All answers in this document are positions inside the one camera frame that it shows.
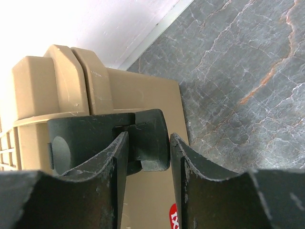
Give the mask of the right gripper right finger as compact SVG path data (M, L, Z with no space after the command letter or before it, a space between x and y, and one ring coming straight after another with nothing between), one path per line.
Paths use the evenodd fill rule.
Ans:
M170 137L177 223L182 229L302 229L305 172L219 166Z

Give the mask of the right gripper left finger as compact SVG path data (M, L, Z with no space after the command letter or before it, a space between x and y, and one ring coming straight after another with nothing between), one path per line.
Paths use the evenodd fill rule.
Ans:
M118 229L127 176L129 136L55 177L40 170L0 174L3 229Z

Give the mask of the tan plastic toolbox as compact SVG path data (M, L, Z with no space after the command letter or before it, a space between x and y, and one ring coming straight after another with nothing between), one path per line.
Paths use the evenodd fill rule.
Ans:
M105 67L89 50L52 45L11 71L0 94L0 173L59 177L129 136L120 229L178 229L170 137L187 141L178 83Z

